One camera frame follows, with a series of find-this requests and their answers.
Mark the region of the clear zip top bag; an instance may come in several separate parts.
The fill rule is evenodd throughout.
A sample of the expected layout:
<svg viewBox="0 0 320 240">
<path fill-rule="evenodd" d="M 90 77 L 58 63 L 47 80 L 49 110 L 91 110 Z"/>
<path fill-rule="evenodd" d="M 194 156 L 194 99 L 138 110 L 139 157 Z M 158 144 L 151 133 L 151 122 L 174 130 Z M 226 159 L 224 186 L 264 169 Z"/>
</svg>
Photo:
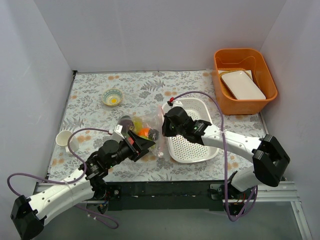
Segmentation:
<svg viewBox="0 0 320 240">
<path fill-rule="evenodd" d="M 128 132 L 133 131 L 138 136 L 155 142 L 149 150 L 153 155 L 162 157 L 164 155 L 165 138 L 162 134 L 164 111 L 161 106 L 156 107 L 151 113 L 142 116 L 124 114 L 115 127 L 118 142 L 121 136 L 129 137 Z"/>
</svg>

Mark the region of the dark purple plum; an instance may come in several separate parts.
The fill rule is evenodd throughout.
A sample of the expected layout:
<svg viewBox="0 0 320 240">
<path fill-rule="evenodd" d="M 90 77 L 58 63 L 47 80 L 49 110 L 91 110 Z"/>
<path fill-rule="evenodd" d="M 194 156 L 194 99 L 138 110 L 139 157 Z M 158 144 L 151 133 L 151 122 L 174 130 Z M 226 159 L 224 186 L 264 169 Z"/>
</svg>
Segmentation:
<svg viewBox="0 0 320 240">
<path fill-rule="evenodd" d="M 152 141 L 157 141 L 159 139 L 159 131 L 150 128 L 148 131 L 148 139 Z"/>
</svg>

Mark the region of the dark red apple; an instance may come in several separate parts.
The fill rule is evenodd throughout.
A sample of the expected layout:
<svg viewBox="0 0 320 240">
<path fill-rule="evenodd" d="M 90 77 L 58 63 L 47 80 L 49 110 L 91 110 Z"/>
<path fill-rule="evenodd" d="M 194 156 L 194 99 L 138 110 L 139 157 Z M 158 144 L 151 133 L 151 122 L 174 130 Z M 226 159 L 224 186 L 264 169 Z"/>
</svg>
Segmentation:
<svg viewBox="0 0 320 240">
<path fill-rule="evenodd" d="M 132 118 L 128 115 L 123 116 L 120 120 L 119 120 L 119 125 L 122 126 L 122 129 L 125 130 L 126 132 L 129 130 L 133 130 L 135 128 L 134 122 L 132 120 Z"/>
</svg>

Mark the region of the orange fruit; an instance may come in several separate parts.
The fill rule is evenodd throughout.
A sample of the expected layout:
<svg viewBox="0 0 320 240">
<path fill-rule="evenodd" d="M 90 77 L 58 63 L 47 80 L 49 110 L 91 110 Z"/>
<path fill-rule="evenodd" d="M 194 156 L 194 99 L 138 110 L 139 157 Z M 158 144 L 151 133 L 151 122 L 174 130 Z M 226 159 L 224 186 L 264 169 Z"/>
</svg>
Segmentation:
<svg viewBox="0 0 320 240">
<path fill-rule="evenodd" d="M 139 135 L 140 137 L 148 138 L 148 137 L 149 137 L 149 132 L 150 132 L 150 128 L 148 128 L 148 127 L 142 128 L 142 129 L 138 132 L 138 135 Z"/>
</svg>

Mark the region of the yellow banana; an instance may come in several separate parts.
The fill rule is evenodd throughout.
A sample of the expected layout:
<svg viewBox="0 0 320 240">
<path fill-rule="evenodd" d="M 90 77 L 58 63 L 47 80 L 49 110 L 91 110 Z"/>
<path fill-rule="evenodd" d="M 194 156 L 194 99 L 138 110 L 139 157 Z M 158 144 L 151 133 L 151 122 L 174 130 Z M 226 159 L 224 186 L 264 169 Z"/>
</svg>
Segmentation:
<svg viewBox="0 0 320 240">
<path fill-rule="evenodd" d="M 135 118 L 132 122 L 134 124 L 133 130 L 138 133 L 143 128 L 143 121 L 139 118 Z"/>
</svg>

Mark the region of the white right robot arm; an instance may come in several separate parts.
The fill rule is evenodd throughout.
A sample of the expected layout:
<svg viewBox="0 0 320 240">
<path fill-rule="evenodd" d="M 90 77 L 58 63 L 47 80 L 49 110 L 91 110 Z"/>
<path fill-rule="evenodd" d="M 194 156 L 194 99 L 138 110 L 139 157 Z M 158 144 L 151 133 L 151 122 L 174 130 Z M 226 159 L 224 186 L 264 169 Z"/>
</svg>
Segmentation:
<svg viewBox="0 0 320 240">
<path fill-rule="evenodd" d="M 226 192 L 232 199 L 260 184 L 277 187 L 290 163 L 290 157 L 273 135 L 259 138 L 222 131 L 208 121 L 193 120 L 180 106 L 164 114 L 162 134 L 180 135 L 190 143 L 223 149 L 250 161 L 251 167 L 226 180 Z"/>
</svg>

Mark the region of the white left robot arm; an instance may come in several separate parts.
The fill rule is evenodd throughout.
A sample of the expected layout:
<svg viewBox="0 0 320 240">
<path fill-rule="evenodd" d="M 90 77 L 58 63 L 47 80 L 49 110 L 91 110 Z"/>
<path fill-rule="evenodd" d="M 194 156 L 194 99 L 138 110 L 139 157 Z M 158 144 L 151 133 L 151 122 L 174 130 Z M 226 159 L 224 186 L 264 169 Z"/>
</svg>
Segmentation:
<svg viewBox="0 0 320 240">
<path fill-rule="evenodd" d="M 128 137 L 121 141 L 105 141 L 64 180 L 30 197 L 19 196 L 14 201 L 10 218 L 20 238 L 33 239 L 53 218 L 82 201 L 103 199 L 107 193 L 103 179 L 109 169 L 126 159 L 136 162 L 155 144 L 129 131 Z"/>
</svg>

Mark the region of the white perforated plastic basket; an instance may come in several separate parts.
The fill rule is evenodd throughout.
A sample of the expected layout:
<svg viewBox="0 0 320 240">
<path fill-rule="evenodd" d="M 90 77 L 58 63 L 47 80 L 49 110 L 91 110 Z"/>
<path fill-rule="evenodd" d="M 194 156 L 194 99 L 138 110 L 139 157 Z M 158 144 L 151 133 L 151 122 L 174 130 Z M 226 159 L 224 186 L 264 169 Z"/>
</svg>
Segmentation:
<svg viewBox="0 0 320 240">
<path fill-rule="evenodd" d="M 204 101 L 196 97 L 182 97 L 179 99 L 184 110 L 193 120 L 212 122 L 210 113 Z M 167 137 L 166 143 L 170 156 L 177 162 L 193 164 L 213 159 L 219 149 L 187 141 L 181 135 Z"/>
</svg>

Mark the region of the white paper cup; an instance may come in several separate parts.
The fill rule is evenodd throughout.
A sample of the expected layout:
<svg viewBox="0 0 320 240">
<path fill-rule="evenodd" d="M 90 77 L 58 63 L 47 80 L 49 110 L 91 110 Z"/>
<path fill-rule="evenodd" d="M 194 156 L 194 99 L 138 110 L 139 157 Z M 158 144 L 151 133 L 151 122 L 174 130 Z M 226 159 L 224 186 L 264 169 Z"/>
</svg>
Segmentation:
<svg viewBox="0 0 320 240">
<path fill-rule="evenodd" d="M 70 153 L 70 150 L 68 148 L 68 140 L 70 136 L 72 135 L 72 132 L 69 130 L 63 130 L 61 131 L 55 138 L 55 142 L 58 146 L 65 149 L 67 153 Z M 78 139 L 73 136 L 70 140 L 70 148 L 73 152 L 76 152 L 79 149 L 79 142 Z"/>
</svg>

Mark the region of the floral patterned table mat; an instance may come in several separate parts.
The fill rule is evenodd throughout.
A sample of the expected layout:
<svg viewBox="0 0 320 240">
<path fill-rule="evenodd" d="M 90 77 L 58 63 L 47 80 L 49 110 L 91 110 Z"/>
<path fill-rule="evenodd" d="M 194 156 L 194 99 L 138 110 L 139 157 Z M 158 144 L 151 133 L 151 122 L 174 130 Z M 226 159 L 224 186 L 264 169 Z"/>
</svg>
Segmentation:
<svg viewBox="0 0 320 240">
<path fill-rule="evenodd" d="M 117 106 L 102 102 L 107 89 L 119 89 L 123 100 Z M 55 146 L 48 178 L 60 181 L 79 167 L 110 138 L 106 130 L 115 128 L 118 119 L 125 115 L 143 116 L 162 106 L 171 97 L 195 97 L 205 102 L 213 123 L 225 130 L 250 137 L 263 137 L 265 127 L 261 117 L 255 115 L 220 116 L 215 97 L 211 70 L 157 71 L 89 74 L 78 73 L 73 81 L 61 123 L 61 130 L 74 132 L 79 142 L 76 155 Z M 107 182 L 146 181 L 201 181 L 222 180 L 235 171 L 242 171 L 252 164 L 244 158 L 224 152 L 203 162 L 183 164 L 175 161 L 164 147 L 164 155 L 151 153 L 133 162 L 125 160 L 109 170 Z"/>
</svg>

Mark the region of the patterned small bowl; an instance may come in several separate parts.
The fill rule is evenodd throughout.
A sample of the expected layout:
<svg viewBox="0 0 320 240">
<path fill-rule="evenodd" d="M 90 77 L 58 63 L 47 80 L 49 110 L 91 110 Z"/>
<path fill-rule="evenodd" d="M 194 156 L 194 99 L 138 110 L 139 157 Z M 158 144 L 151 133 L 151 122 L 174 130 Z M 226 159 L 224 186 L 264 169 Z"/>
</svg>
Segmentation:
<svg viewBox="0 0 320 240">
<path fill-rule="evenodd" d="M 117 88 L 110 88 L 104 91 L 101 96 L 102 102 L 108 107 L 115 107 L 123 101 L 124 95 Z"/>
</svg>

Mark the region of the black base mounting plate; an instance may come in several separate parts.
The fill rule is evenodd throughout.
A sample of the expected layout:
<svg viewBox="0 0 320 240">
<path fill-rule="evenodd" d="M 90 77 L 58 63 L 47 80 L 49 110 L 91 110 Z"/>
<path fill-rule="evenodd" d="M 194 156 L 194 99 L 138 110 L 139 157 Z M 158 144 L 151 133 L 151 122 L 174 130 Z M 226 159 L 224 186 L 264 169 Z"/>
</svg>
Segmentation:
<svg viewBox="0 0 320 240">
<path fill-rule="evenodd" d="M 101 194 L 109 211 L 225 210 L 222 180 L 108 182 Z"/>
</svg>

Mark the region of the white rectangular plate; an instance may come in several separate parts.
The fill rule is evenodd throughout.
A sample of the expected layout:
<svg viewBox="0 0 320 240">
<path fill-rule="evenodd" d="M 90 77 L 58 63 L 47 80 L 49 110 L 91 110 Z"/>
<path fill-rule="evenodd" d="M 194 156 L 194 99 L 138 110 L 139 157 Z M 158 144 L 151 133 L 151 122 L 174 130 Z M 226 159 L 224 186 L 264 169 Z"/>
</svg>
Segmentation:
<svg viewBox="0 0 320 240">
<path fill-rule="evenodd" d="M 219 70 L 219 77 L 237 100 L 265 100 L 266 96 L 254 83 L 250 70 Z"/>
</svg>

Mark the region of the orange plastic tub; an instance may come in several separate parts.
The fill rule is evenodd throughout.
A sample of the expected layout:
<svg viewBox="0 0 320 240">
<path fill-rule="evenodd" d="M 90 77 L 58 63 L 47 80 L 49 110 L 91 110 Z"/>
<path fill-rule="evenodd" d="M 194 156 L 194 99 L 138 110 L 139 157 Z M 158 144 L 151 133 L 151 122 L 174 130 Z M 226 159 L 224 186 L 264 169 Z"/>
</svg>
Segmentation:
<svg viewBox="0 0 320 240">
<path fill-rule="evenodd" d="M 263 55 L 252 48 L 224 48 L 214 56 L 212 81 L 216 101 L 224 115 L 255 115 L 277 95 L 278 90 Z M 253 82 L 259 87 L 266 99 L 238 100 L 223 83 L 220 71 L 251 71 Z"/>
</svg>

